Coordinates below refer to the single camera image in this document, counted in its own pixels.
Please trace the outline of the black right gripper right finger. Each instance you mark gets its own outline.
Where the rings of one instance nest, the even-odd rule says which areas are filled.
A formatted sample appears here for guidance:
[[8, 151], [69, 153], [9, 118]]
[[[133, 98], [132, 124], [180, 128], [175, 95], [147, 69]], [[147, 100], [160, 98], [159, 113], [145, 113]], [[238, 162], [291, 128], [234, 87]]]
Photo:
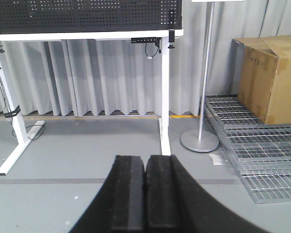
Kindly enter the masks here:
[[148, 233], [266, 232], [209, 194], [174, 155], [150, 156], [145, 208]]

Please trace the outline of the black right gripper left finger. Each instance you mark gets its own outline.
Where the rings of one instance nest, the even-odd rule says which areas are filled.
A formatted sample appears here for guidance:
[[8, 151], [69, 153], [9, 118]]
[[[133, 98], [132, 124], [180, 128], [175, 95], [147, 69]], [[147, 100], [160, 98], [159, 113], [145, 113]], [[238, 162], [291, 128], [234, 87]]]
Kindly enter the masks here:
[[139, 156], [115, 157], [105, 182], [72, 233], [143, 233], [145, 169]]

